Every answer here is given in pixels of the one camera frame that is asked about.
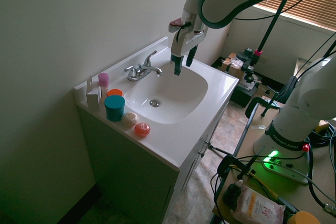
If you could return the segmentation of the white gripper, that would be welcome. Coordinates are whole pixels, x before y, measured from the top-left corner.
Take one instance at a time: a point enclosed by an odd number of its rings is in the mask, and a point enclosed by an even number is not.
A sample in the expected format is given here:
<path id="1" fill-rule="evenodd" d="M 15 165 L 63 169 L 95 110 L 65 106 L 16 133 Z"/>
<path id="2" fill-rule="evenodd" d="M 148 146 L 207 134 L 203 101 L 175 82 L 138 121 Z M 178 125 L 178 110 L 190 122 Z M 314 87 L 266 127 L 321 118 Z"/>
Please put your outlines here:
<path id="1" fill-rule="evenodd" d="M 198 44 L 201 43 L 206 36 L 206 28 L 200 32 L 196 32 L 191 28 L 179 30 L 173 39 L 171 46 L 171 54 L 173 54 L 174 74 L 179 76 L 182 69 L 182 55 L 188 53 L 186 66 L 190 67 L 197 51 Z"/>

